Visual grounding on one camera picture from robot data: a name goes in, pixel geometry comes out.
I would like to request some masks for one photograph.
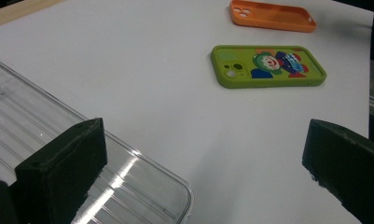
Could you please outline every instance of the wooden strip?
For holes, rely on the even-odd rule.
[[[2,7],[0,8],[0,25],[62,1],[63,0],[24,0],[7,7]]]

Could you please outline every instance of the cartoon character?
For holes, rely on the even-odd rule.
[[[282,69],[289,73],[288,77],[306,77],[301,73],[309,72],[306,65],[300,63],[301,58],[296,53],[278,51],[275,56],[262,52],[254,56],[253,63],[257,67],[251,71],[252,78],[273,78],[280,75]]]

